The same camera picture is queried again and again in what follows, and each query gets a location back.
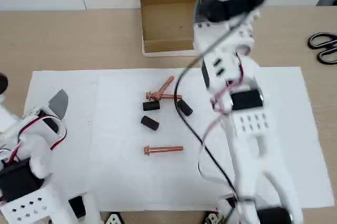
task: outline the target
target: scissors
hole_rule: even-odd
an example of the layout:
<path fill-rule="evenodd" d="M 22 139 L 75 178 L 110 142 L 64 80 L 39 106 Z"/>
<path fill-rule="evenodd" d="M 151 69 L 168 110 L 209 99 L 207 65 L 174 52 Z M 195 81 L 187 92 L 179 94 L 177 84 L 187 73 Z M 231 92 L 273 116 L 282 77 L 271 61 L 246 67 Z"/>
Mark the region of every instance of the scissors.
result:
<path fill-rule="evenodd" d="M 324 37 L 324 38 L 327 38 L 328 40 L 320 44 L 315 44 L 313 41 L 318 37 Z M 337 55 L 336 55 L 335 60 L 328 60 L 325 58 L 326 55 L 337 52 L 337 35 L 334 35 L 329 32 L 319 32 L 319 33 L 313 34 L 308 39 L 308 47 L 311 49 L 322 49 L 322 48 L 326 49 L 317 54 L 317 60 L 321 64 L 325 64 L 325 65 L 337 64 Z"/>

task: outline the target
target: cardboard box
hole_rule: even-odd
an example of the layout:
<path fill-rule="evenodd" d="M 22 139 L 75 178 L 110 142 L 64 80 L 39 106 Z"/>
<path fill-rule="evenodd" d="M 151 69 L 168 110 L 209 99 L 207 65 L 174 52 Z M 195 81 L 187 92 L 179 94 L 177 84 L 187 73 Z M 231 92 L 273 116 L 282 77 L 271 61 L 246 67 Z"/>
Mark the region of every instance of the cardboard box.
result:
<path fill-rule="evenodd" d="M 195 55 L 193 13 L 197 0 L 141 0 L 145 56 Z"/>

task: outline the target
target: black cylinder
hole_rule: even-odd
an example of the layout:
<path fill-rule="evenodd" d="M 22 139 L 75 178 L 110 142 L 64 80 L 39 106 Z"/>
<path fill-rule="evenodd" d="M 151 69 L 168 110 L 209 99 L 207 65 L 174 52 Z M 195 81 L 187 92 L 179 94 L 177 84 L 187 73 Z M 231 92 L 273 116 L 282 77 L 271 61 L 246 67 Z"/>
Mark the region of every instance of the black cylinder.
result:
<path fill-rule="evenodd" d="M 190 106 L 183 99 L 180 99 L 177 102 L 177 105 L 181 112 L 184 113 L 184 115 L 189 116 L 191 115 L 191 113 L 193 113 L 192 108 L 190 108 Z"/>
<path fill-rule="evenodd" d="M 142 120 L 141 120 L 141 124 L 143 124 L 144 126 L 156 131 L 159 128 L 159 122 L 151 119 L 150 117 L 147 116 L 143 116 Z"/>
<path fill-rule="evenodd" d="M 260 224 L 291 224 L 289 212 L 282 207 L 272 207 L 257 211 Z"/>
<path fill-rule="evenodd" d="M 159 110 L 159 109 L 160 109 L 159 101 L 149 101 L 143 103 L 144 111 Z"/>
<path fill-rule="evenodd" d="M 5 74 L 0 73 L 0 94 L 3 94 L 8 87 L 8 78 Z"/>

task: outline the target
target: table surface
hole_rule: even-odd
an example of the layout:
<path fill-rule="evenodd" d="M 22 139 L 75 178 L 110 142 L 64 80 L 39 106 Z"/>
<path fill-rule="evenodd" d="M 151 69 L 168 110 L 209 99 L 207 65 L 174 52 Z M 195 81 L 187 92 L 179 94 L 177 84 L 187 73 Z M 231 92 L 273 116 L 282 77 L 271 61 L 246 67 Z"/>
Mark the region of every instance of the table surface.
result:
<path fill-rule="evenodd" d="M 0 71 L 5 105 L 21 115 L 34 70 L 175 68 L 191 57 L 142 55 L 138 9 L 0 12 Z M 337 66 L 319 64 L 306 46 L 315 32 L 337 33 L 337 7 L 266 7 L 254 24 L 252 57 L 261 66 L 300 66 L 308 88 L 334 195 L 337 190 Z M 202 212 L 123 213 L 129 223 L 201 223 Z M 305 209 L 305 223 L 335 223 L 337 208 Z"/>

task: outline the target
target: copper bolt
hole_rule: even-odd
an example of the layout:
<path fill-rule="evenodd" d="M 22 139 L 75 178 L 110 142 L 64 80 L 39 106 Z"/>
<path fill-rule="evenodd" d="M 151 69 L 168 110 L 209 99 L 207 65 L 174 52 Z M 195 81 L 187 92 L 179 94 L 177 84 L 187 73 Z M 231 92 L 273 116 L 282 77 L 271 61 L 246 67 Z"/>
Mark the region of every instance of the copper bolt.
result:
<path fill-rule="evenodd" d="M 162 94 L 159 96 L 159 99 L 158 99 L 158 93 L 152 93 L 149 91 L 146 93 L 146 98 L 153 99 L 153 100 L 174 99 L 174 95 L 173 94 Z M 177 95 L 177 99 L 182 99 L 182 98 L 183 98 L 182 95 Z"/>
<path fill-rule="evenodd" d="M 152 153 L 159 152 L 170 152 L 170 151 L 183 151 L 183 146 L 172 146 L 172 147 L 149 147 L 148 145 L 144 147 L 144 154 L 149 156 Z"/>
<path fill-rule="evenodd" d="M 167 81 L 164 83 L 164 85 L 162 85 L 162 87 L 158 90 L 157 94 L 162 95 L 164 93 L 164 91 L 169 87 L 169 85 L 172 83 L 172 81 L 174 80 L 174 77 L 171 76 L 167 79 Z"/>

